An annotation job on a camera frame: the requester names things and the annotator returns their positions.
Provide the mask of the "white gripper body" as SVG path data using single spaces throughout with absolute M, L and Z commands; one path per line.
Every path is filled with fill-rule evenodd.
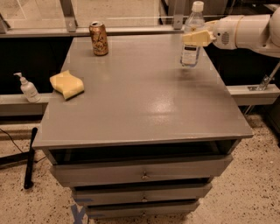
M 242 18 L 243 15 L 235 15 L 218 20 L 213 26 L 213 35 L 216 37 L 213 44 L 220 49 L 236 49 L 235 36 Z

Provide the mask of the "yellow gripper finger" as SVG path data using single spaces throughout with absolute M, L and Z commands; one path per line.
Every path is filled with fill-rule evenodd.
M 209 46 L 216 40 L 211 31 L 196 31 L 183 35 L 182 41 L 188 46 Z
M 205 22 L 205 27 L 207 29 L 212 29 L 216 23 L 217 23 L 217 20 L 212 20 L 212 21 Z

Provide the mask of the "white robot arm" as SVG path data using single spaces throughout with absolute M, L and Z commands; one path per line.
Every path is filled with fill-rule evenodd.
M 280 58 L 279 9 L 272 15 L 233 15 L 206 22 L 202 28 L 184 34 L 182 41 L 189 46 L 208 46 L 213 43 L 220 49 L 249 49 Z

